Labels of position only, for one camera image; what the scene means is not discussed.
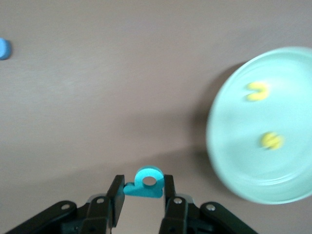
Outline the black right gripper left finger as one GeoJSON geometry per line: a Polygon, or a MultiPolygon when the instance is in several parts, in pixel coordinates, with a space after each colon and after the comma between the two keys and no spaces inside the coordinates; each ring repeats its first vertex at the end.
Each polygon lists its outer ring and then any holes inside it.
{"type": "Polygon", "coordinates": [[[64,200],[9,230],[8,234],[110,234],[125,200],[124,175],[115,176],[105,194],[94,195],[81,207],[64,200]]]}

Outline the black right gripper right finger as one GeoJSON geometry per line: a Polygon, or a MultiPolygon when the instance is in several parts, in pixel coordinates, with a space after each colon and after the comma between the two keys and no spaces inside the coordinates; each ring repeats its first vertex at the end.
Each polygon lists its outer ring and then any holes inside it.
{"type": "Polygon", "coordinates": [[[164,176],[165,215],[161,234],[255,234],[256,231],[217,202],[197,207],[177,195],[172,175],[164,176]]]}

